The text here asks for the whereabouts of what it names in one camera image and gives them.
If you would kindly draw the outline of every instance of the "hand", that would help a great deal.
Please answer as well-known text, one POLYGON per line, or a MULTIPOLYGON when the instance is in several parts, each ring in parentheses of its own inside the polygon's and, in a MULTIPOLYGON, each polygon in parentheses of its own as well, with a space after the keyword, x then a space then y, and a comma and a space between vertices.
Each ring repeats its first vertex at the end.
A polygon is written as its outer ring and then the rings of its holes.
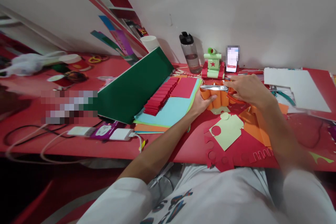
POLYGON ((232 96, 238 100, 250 103, 258 109, 278 103, 272 93, 254 74, 232 76, 231 80, 231 82, 224 82, 224 85, 237 91, 232 96))
POLYGON ((203 100, 201 91, 198 89, 195 95, 194 103, 188 113, 199 116, 216 98, 217 95, 212 95, 207 100, 203 100))

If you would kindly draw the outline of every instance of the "smartphone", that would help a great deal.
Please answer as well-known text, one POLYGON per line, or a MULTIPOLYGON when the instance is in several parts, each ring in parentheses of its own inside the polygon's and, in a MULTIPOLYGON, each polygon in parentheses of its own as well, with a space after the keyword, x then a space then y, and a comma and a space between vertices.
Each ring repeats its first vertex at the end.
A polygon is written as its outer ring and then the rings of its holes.
POLYGON ((226 47, 226 71, 236 72, 239 61, 240 47, 238 45, 228 45, 226 47))

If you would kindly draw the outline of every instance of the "scissors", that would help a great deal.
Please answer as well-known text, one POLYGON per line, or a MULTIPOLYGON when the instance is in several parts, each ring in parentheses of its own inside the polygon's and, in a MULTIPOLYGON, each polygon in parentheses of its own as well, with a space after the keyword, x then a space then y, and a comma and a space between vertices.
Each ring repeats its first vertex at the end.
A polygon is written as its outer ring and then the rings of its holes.
POLYGON ((95 56, 92 56, 90 59, 89 59, 89 62, 92 63, 92 64, 97 64, 97 63, 100 63, 102 61, 106 61, 108 60, 109 57, 106 56, 106 55, 95 55, 95 56))
POLYGON ((235 103, 238 103, 238 104, 245 104, 246 102, 244 101, 240 101, 240 100, 237 100, 235 98, 233 98, 231 95, 237 93, 236 91, 233 91, 233 92, 230 92, 229 91, 229 88, 227 86, 219 86, 219 85, 203 85, 203 86, 200 86, 200 88, 202 89, 209 89, 209 90, 219 90, 219 91, 224 91, 224 92, 227 92, 227 97, 231 100, 231 101, 234 101, 235 103))

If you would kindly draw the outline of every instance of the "charger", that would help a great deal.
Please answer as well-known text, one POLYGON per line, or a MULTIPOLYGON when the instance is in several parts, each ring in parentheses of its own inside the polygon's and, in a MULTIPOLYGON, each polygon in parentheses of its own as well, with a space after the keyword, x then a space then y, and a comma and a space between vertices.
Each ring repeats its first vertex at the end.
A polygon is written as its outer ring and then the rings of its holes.
POLYGON ((133 131, 134 129, 118 128, 112 133, 109 139, 117 141, 128 141, 131 139, 131 137, 134 136, 133 131))

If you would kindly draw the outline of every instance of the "clear plastic bottle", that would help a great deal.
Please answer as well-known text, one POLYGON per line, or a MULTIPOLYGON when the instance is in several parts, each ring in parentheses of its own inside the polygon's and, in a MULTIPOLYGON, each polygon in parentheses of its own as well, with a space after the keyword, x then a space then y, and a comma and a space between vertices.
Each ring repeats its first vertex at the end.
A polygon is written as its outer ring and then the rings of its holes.
POLYGON ((187 60, 189 71, 193 74, 198 74, 201 72, 200 61, 198 59, 196 46, 194 44, 193 37, 187 32, 182 32, 180 35, 180 42, 182 51, 187 60))

